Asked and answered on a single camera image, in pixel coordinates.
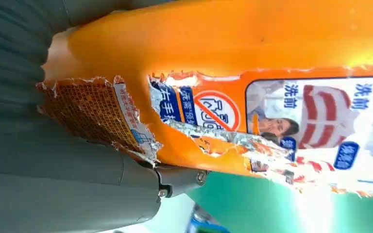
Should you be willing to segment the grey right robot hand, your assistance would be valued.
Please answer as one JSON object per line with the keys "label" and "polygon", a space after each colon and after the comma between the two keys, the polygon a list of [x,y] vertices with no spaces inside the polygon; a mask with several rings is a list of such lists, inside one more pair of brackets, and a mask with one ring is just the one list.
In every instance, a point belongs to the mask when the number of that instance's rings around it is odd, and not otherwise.
{"label": "grey right robot hand", "polygon": [[0,0],[0,233],[97,233],[153,218],[207,171],[154,169],[37,111],[55,34],[156,0]]}

